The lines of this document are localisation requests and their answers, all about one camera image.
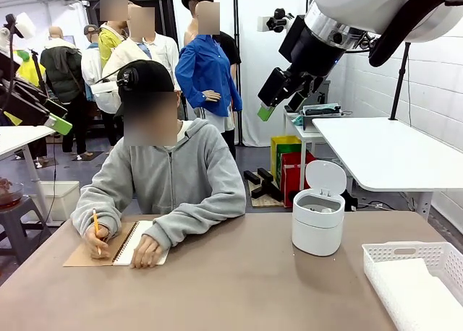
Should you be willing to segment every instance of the white curtain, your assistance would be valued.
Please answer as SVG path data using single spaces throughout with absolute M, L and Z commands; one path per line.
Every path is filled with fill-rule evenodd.
M 221 3 L 221 30 L 234 37 L 233 0 L 214 0 Z M 259 33 L 258 17 L 273 16 L 276 8 L 285 8 L 293 15 L 305 14 L 306 0 L 239 0 L 239 41 L 242 59 L 241 86 L 243 99 L 243 141 L 248 146 L 270 145 L 272 136 L 283 132 L 284 101 L 269 121 L 263 122 L 257 116 L 260 108 L 258 93 L 275 67 L 286 69 L 289 63 L 278 50 L 286 35 L 283 33 Z M 179 47 L 183 47 L 183 35 L 191 22 L 190 12 L 183 7 L 182 0 L 174 0 L 175 19 Z

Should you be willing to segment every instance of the hoodie zipper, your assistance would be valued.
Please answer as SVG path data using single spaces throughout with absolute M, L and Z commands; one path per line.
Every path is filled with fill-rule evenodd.
M 172 169 L 172 152 L 169 152 L 169 162 L 171 166 L 171 211 L 174 210 L 174 172 Z

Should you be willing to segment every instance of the white plastic basket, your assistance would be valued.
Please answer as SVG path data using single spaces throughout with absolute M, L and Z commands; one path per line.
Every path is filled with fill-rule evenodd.
M 53 220 L 66 221 L 71 218 L 77 201 L 80 198 L 80 188 L 78 181 L 57 181 L 56 185 L 52 181 L 41 181 L 43 193 L 45 194 L 45 206 L 47 210 L 51 208 L 50 216 Z M 40 209 L 37 195 L 29 195 Z M 28 217 L 30 220 L 38 220 L 32 213 Z
M 406 330 L 404 316 L 394 306 L 394 296 L 378 274 L 376 262 L 424 259 L 429 273 L 438 277 L 463 305 L 463 255 L 450 243 L 388 242 L 364 244 L 362 248 L 365 274 L 399 331 Z

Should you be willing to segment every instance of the notebook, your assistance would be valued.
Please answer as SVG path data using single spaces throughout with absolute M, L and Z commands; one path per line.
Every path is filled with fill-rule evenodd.
M 81 243 L 63 264 L 64 267 L 89 267 L 89 266 L 128 266 L 132 261 L 133 251 L 137 248 L 143 233 L 153 226 L 153 221 L 144 220 L 136 223 L 122 223 L 121 233 L 109 240 L 109 258 L 92 259 L 85 243 Z M 158 261 L 163 265 L 169 250 L 165 251 Z

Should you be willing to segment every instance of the hand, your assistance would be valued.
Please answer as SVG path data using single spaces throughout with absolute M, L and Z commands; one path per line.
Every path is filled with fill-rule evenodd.
M 90 255 L 94 259 L 108 259 L 109 258 L 109 246 L 102 240 L 109 236 L 109 230 L 106 226 L 99 224 L 100 230 L 96 233 L 95 226 L 92 224 L 88 227 L 85 232 L 84 240 L 87 244 L 87 248 L 90 251 Z
M 143 235 L 133 252 L 130 268 L 155 267 L 163 252 L 159 243 L 148 235 Z
M 203 94 L 205 96 L 205 100 L 209 102 L 218 102 L 221 99 L 220 94 L 213 90 L 203 91 Z

